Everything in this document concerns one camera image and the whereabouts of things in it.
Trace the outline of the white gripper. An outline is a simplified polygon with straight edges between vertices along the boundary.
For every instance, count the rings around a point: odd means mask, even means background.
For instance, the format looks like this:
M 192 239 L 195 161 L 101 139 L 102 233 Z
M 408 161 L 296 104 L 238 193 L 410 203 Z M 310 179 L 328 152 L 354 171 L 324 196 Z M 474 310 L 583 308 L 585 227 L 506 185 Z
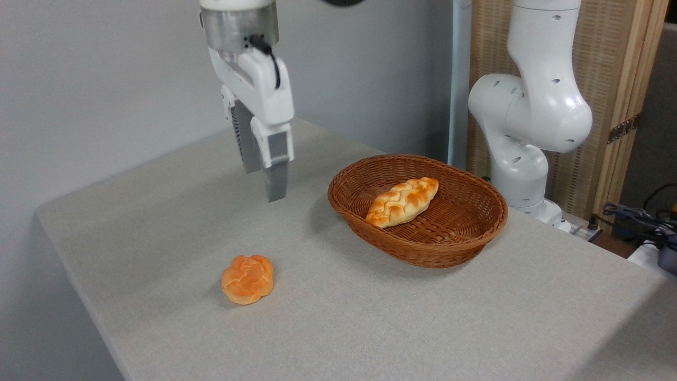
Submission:
M 295 158 L 291 125 L 295 115 L 285 63 L 259 50 L 223 60 L 208 48 L 218 79 L 226 120 L 235 134 L 247 174 L 263 171 L 268 202 L 286 197 L 288 164 Z

